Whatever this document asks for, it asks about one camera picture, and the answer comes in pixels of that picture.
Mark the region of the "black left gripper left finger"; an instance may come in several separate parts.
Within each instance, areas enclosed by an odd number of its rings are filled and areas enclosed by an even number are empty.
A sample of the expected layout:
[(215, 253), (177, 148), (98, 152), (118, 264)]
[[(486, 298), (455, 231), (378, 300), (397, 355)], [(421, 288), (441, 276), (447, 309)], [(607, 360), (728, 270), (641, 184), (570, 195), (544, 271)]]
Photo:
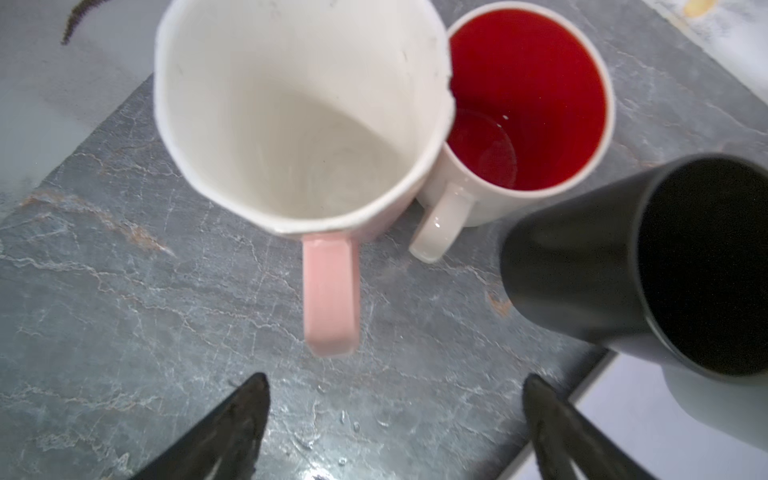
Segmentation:
[(257, 372), (133, 477), (250, 479), (267, 427), (270, 386)]

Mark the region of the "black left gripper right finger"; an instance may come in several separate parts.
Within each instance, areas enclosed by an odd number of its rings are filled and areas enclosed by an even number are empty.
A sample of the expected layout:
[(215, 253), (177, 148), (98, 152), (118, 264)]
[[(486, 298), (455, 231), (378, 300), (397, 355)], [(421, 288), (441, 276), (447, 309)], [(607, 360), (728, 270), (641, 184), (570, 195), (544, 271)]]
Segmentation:
[(524, 381), (522, 405), (544, 479), (651, 479), (653, 476), (606, 437), (541, 376)]

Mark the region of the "black ceramic mug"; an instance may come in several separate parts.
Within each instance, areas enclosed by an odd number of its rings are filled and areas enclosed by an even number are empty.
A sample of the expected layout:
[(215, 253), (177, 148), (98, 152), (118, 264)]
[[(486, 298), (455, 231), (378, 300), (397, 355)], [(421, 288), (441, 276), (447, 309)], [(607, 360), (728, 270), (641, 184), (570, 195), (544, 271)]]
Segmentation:
[(767, 170), (688, 156), (536, 211), (500, 251), (538, 326), (720, 381), (767, 372)]

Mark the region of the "cream mug red inside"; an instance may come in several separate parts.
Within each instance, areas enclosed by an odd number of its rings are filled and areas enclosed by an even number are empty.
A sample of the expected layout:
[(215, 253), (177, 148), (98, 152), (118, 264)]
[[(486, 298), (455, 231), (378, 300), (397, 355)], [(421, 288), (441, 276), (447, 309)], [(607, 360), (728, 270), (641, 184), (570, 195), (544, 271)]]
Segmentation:
[(613, 85), (588, 37), (522, 1), (476, 8), (449, 30), (457, 111), (418, 199), (409, 246), (438, 261), (467, 227), (494, 222), (583, 181), (615, 125)]

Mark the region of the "pink ceramic mug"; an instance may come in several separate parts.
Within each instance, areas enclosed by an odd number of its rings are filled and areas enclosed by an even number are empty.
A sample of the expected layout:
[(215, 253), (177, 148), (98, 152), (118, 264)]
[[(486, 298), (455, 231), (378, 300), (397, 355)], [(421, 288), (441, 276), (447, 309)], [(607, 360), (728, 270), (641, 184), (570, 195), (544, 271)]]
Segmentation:
[(429, 1), (174, 1), (154, 114), (200, 194), (302, 245), (304, 338), (360, 342), (359, 247), (411, 204), (451, 129), (446, 27)]

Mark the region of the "grey ceramic mug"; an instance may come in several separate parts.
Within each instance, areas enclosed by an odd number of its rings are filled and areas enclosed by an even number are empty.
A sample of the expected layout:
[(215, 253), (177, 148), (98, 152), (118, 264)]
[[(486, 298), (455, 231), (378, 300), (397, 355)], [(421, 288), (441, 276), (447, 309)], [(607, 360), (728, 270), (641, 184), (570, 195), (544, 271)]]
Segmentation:
[(767, 374), (729, 376), (680, 366), (661, 368), (678, 405), (693, 419), (767, 450)]

